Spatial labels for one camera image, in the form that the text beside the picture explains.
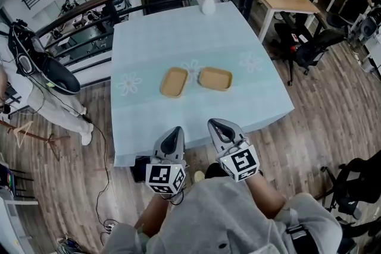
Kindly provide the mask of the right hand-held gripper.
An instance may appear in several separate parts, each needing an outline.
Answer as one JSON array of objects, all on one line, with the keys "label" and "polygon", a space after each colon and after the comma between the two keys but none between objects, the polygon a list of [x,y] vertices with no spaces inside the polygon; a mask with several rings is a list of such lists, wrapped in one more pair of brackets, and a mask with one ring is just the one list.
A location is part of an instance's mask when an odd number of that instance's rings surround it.
[{"label": "right hand-held gripper", "polygon": [[221,153],[217,162],[235,182],[244,181],[259,172],[260,162],[254,145],[244,139],[244,132],[237,124],[211,118],[207,126],[217,153]]}]

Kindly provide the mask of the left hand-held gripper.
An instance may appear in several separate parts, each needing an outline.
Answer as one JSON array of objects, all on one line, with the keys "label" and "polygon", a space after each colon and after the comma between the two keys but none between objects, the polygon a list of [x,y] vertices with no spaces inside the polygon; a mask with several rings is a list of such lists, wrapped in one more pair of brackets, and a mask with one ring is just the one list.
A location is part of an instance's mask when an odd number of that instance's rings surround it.
[{"label": "left hand-held gripper", "polygon": [[154,144],[151,162],[146,165],[145,184],[161,195],[176,195],[185,180],[186,162],[182,159],[185,149],[185,134],[180,126],[166,131]]}]

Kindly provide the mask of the black bin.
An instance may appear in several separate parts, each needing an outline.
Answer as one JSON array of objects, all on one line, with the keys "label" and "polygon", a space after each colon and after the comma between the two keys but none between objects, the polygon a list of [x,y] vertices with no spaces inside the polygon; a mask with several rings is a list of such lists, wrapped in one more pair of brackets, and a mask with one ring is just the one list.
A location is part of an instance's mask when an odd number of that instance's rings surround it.
[{"label": "black bin", "polygon": [[137,156],[134,166],[130,167],[135,183],[144,183],[146,180],[146,166],[151,163],[150,156]]}]

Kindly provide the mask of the tan rectangular tray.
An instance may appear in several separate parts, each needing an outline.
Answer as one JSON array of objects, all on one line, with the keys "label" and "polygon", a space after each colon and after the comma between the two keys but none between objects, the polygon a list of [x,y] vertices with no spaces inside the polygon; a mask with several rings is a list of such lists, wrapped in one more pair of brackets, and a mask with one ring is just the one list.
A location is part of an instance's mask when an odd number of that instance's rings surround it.
[{"label": "tan rectangular tray", "polygon": [[167,70],[160,86],[160,93],[168,98],[181,97],[188,78],[184,68],[171,67]]},{"label": "tan rectangular tray", "polygon": [[204,67],[199,74],[199,84],[207,89],[227,91],[232,85],[233,74],[227,70]]}]

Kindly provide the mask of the person's left forearm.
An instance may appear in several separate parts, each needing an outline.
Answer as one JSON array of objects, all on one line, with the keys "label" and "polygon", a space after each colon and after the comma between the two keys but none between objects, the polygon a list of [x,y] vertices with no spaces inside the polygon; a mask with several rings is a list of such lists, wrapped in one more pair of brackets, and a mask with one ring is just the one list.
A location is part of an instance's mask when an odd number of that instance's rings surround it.
[{"label": "person's left forearm", "polygon": [[156,235],[166,218],[169,201],[154,195],[135,224],[136,229],[140,229],[148,237]]}]

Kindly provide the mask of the person's right forearm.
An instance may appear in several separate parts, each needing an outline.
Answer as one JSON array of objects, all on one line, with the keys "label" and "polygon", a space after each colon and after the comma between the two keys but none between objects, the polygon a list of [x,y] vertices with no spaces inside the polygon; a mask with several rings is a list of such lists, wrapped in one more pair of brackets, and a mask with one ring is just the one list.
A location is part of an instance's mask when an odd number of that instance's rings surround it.
[{"label": "person's right forearm", "polygon": [[285,197],[278,192],[261,174],[255,174],[245,180],[258,209],[273,219],[284,207]]}]

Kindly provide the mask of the person's black trousers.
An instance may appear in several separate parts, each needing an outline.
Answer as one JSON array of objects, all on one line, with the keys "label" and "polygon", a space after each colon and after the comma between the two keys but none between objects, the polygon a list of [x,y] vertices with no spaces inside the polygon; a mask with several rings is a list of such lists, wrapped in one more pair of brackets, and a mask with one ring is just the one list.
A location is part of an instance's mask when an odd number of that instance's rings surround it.
[{"label": "person's black trousers", "polygon": [[222,169],[221,165],[218,162],[211,164],[205,173],[205,179],[214,178],[214,177],[228,177],[228,173]]}]

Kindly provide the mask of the person's grey hoodie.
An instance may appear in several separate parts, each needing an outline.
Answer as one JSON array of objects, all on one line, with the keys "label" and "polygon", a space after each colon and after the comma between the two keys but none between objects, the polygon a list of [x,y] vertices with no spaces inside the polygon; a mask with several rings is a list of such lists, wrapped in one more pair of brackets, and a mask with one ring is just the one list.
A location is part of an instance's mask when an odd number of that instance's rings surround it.
[{"label": "person's grey hoodie", "polygon": [[116,225],[101,254],[336,254],[341,240],[337,220],[308,193],[268,219],[245,181],[214,177],[195,183],[152,237]]}]

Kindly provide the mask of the light blue flowered tablecloth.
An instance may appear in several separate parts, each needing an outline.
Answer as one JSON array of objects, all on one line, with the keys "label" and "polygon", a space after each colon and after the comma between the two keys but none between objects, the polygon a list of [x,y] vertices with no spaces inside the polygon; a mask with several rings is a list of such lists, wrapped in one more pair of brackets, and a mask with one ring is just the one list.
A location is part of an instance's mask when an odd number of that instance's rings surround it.
[{"label": "light blue flowered tablecloth", "polygon": [[[218,3],[213,15],[191,6],[146,15],[115,26],[112,48],[111,114],[114,165],[131,167],[151,155],[155,141],[181,126],[185,145],[209,144],[211,118],[232,121],[249,133],[294,107],[262,43],[238,9]],[[171,67],[188,78],[181,97],[160,93]],[[204,67],[233,74],[227,91],[199,84]]]}]

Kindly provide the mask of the wooden coat rack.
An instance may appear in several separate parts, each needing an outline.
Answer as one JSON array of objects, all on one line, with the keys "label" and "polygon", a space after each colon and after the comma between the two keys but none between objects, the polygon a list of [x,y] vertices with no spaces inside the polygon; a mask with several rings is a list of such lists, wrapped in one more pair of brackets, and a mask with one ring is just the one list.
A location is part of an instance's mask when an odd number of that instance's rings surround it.
[{"label": "wooden coat rack", "polygon": [[50,134],[48,137],[38,136],[37,134],[29,132],[32,124],[33,124],[33,121],[29,121],[23,126],[16,127],[16,126],[13,126],[9,123],[6,123],[5,121],[0,120],[0,126],[6,127],[8,129],[7,133],[8,134],[12,133],[14,135],[18,148],[21,148],[25,137],[28,136],[28,137],[31,137],[33,139],[36,139],[36,140],[39,140],[39,141],[46,143],[50,147],[52,153],[54,154],[55,159],[57,161],[59,161],[60,155],[56,151],[56,148],[55,148],[56,144],[55,143],[58,141],[61,141],[61,140],[69,139],[70,136],[55,137],[53,134]]}]

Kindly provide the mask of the black office chair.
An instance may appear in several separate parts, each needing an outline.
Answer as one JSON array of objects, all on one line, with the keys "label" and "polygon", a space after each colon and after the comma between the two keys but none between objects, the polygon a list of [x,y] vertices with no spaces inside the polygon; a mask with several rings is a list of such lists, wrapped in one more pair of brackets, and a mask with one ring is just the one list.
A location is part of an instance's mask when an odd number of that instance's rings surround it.
[{"label": "black office chair", "polygon": [[307,28],[297,27],[294,24],[276,23],[274,29],[279,40],[273,40],[272,44],[279,50],[278,59],[288,62],[289,80],[288,86],[293,83],[293,66],[304,69],[307,75],[310,67],[315,67],[328,48],[341,43],[345,36],[336,30],[325,29],[318,25],[312,35]]},{"label": "black office chair", "polygon": [[355,158],[341,164],[337,176],[327,166],[321,167],[320,171],[328,174],[332,187],[316,200],[331,196],[331,203],[326,208],[329,212],[337,208],[338,212],[359,220],[362,213],[358,204],[373,204],[381,197],[381,150],[367,160]]}]

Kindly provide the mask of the black gear bag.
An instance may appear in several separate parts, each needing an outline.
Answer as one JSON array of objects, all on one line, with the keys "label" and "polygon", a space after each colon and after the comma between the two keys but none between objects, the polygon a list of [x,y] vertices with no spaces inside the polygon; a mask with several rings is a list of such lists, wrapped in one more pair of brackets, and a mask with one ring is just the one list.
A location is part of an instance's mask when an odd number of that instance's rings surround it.
[{"label": "black gear bag", "polygon": [[70,237],[57,238],[57,254],[87,254],[80,245]]}]

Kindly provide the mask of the black side chair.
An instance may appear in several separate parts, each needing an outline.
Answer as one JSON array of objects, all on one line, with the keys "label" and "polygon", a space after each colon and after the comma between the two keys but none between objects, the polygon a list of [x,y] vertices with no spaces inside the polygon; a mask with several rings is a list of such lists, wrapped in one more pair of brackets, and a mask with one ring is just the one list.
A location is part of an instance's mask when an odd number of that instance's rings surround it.
[{"label": "black side chair", "polygon": [[21,188],[24,181],[33,182],[32,178],[25,177],[23,171],[12,170],[0,162],[0,189],[5,189],[11,193],[13,198],[34,199],[34,196],[24,195],[28,192]]}]

